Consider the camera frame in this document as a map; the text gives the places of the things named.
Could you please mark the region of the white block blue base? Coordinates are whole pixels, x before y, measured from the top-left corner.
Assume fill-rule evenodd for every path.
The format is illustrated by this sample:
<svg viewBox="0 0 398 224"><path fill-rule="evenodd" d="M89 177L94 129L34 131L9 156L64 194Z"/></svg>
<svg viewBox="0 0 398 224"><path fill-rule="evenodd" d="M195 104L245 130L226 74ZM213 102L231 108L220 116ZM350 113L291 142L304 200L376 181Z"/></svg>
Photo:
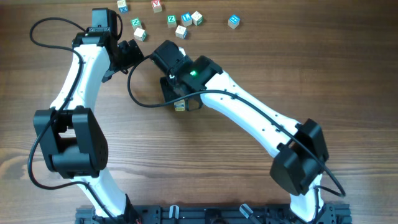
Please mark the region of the white block blue base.
<svg viewBox="0 0 398 224"><path fill-rule="evenodd" d="M179 100L174 103L174 108L185 108L185 100Z"/></svg>

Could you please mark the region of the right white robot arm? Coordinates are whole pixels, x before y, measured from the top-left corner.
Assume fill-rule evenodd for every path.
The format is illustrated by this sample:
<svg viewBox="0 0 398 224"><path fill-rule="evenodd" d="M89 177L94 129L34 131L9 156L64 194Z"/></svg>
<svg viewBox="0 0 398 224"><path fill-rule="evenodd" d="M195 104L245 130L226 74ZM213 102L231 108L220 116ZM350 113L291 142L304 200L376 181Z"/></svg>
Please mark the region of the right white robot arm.
<svg viewBox="0 0 398 224"><path fill-rule="evenodd" d="M191 93L200 105L234 121L273 157L270 175L290 194L290 210L303 221L313 221L323 206L320 184L328 160L322 129L312 119L303 124L288 118L244 91L217 63L201 56L192 61L182 48L166 40L151 60L165 73L162 87L174 100Z"/></svg>

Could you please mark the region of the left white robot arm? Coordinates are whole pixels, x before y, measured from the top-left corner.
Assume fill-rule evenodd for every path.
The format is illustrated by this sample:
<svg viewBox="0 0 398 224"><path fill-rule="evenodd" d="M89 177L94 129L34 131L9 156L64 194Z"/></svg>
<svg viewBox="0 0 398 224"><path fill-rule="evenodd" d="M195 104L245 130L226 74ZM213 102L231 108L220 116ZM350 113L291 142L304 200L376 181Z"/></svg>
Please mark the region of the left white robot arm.
<svg viewBox="0 0 398 224"><path fill-rule="evenodd" d="M140 215L129 197L112 178L108 163L108 143L94 116L96 98L102 83L144 58L135 40L121 41L121 16L108 8L92 10L92 24L77 33L67 50L72 64L63 87L46 110L34 115L37 138L30 150L27 171L30 180L41 189L58 190L78 185L93 204L79 212L77 223L139 223ZM32 162L40 148L51 172L68 182L48 187L34 177Z"/></svg>

